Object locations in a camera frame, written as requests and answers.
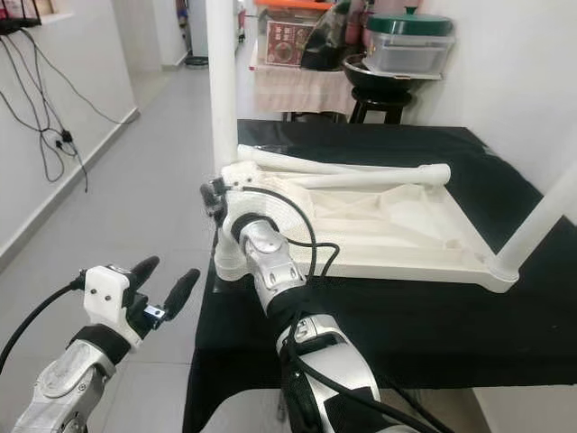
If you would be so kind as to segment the black tablecloth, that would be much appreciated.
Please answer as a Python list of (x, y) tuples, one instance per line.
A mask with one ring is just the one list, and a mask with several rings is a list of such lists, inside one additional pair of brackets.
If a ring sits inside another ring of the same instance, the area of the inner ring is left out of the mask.
[[(240, 121), (239, 141), (304, 160), (445, 162), (448, 190), (498, 249), (543, 197), (464, 127)], [(334, 278), (320, 299), (375, 373), (409, 389), (577, 384), (577, 226), (560, 220), (506, 293), (478, 285)], [(275, 330), (252, 282), (206, 289), (182, 433), (201, 433), (236, 393), (277, 389)]]

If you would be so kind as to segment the beige table cover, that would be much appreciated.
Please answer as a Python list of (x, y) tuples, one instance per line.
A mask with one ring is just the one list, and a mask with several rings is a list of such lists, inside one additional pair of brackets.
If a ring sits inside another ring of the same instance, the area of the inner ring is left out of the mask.
[(350, 115), (354, 109), (352, 84), (342, 71), (288, 69), (263, 63), (251, 70), (257, 111)]

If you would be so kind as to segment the cream plastic table top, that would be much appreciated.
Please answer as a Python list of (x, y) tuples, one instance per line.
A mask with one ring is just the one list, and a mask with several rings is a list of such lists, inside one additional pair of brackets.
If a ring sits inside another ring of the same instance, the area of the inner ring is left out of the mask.
[[(392, 169), (330, 164), (354, 170)], [(289, 178), (317, 176), (257, 168), (287, 182)], [(243, 191), (281, 199), (304, 220), (308, 239), (298, 242), (291, 238), (288, 249), (301, 271), (344, 278), (477, 284), (496, 293), (507, 292), (515, 284), (491, 275), (488, 265), (496, 254), (446, 189), (448, 182), (443, 186), (330, 189), (293, 185), (302, 189), (304, 210), (276, 191), (259, 187), (243, 187)]]

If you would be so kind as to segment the black round stool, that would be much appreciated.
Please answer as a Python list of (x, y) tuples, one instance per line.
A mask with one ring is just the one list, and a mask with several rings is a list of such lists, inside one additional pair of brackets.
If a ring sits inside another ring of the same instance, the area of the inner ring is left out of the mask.
[(413, 96), (407, 91), (379, 90), (354, 87), (352, 97), (355, 105), (349, 124), (363, 124), (370, 111), (383, 112), (384, 124), (401, 124), (404, 108), (412, 102)]

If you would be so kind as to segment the white plastic table leg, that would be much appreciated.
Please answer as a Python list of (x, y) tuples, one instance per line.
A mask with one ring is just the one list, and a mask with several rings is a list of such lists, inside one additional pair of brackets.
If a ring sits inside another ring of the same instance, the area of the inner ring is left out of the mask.
[(330, 164), (330, 162), (305, 160), (305, 158), (267, 152), (267, 150), (246, 147), (246, 145), (238, 145), (238, 147), (236, 147), (236, 156), (238, 156), (240, 161), (252, 161), (261, 166), (261, 168), (271, 168), (275, 170), (293, 170), (293, 172), (314, 174), (357, 172), (357, 170), (343, 168), (341, 165)]
[[(211, 115), (213, 116), (213, 157), (219, 176), (236, 162), (236, 15), (234, 0), (205, 0), (207, 57), (210, 71)], [(230, 228), (218, 228), (215, 245), (215, 273), (224, 281), (238, 281), (248, 271), (240, 247)]]
[(518, 281), (519, 269), (574, 206), (577, 206), (577, 158), (496, 254), (488, 265), (491, 275), (502, 281)]
[(317, 174), (289, 178), (292, 184), (304, 189), (354, 189), (384, 185), (417, 184), (443, 186), (451, 178), (451, 168), (444, 162), (417, 166), (417, 168), (392, 168), (386, 170), (354, 170), (339, 174)]

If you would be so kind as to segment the clear storage box green lid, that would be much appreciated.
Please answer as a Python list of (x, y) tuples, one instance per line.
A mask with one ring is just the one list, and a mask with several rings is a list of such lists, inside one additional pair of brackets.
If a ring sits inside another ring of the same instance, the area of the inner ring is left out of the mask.
[(374, 14), (367, 21), (364, 66), (382, 75), (440, 75), (456, 42), (453, 29), (449, 17), (421, 14), (415, 5), (403, 13)]

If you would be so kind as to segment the black bag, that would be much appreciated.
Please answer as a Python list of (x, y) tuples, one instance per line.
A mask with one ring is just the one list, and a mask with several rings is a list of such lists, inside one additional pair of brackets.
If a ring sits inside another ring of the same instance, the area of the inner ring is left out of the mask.
[(338, 69), (343, 58), (362, 45), (367, 3), (367, 0), (334, 0), (309, 34), (300, 67), (310, 70)]

